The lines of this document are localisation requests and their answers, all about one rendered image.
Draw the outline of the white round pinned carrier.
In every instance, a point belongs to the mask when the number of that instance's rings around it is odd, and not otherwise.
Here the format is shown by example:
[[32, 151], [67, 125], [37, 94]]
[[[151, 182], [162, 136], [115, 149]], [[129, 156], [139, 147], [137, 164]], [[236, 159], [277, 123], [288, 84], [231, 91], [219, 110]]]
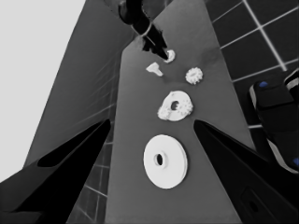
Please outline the white round pinned carrier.
[[181, 115], [178, 112], [178, 103], [181, 100], [191, 100], [190, 96], [184, 91], [171, 91], [163, 100], [161, 106], [168, 107], [171, 110], [169, 121], [180, 121], [189, 115]]

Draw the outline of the small white T-shaped piece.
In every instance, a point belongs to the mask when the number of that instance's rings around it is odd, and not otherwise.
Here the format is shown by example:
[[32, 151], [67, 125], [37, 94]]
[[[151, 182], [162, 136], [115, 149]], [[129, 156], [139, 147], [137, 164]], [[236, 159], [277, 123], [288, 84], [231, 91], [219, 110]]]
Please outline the small white T-shaped piece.
[[157, 63], [152, 63], [150, 64], [146, 70], [150, 73], [154, 73], [155, 75], [157, 75], [158, 77], [162, 77], [164, 74], [163, 72], [160, 70], [160, 66]]

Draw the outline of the dark robot body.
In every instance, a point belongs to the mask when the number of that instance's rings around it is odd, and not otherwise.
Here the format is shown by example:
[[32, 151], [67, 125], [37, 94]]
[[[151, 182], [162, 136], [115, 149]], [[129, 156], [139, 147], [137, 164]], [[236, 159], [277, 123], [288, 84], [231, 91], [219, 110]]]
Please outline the dark robot body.
[[299, 175], [299, 68], [256, 81], [249, 97], [278, 164]]

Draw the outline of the small white toothed gear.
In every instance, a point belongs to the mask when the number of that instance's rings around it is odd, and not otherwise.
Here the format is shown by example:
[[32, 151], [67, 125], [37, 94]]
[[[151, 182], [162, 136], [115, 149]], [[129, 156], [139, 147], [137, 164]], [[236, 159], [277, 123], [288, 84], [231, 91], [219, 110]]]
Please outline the small white toothed gear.
[[191, 68], [186, 73], [185, 79], [188, 83], [190, 83], [192, 85], [196, 85], [203, 79], [203, 72], [198, 67]]
[[162, 120], [168, 120], [171, 110], [168, 107], [161, 106], [157, 112], [158, 118]]
[[164, 60], [165, 63], [171, 63], [175, 60], [176, 58], [176, 53], [172, 49], [168, 49], [166, 51], [167, 54], [167, 59]]
[[181, 115], [189, 115], [192, 113], [193, 105], [191, 100], [181, 100], [178, 103], [178, 112]]

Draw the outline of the large thick white disc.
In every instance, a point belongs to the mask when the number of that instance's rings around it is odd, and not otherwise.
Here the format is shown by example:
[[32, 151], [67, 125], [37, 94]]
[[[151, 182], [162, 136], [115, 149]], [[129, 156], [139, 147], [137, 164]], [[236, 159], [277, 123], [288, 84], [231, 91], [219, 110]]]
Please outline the large thick white disc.
[[149, 180], [160, 189], [176, 187], [188, 171], [188, 159], [182, 144], [165, 134], [153, 136], [148, 141], [143, 164]]

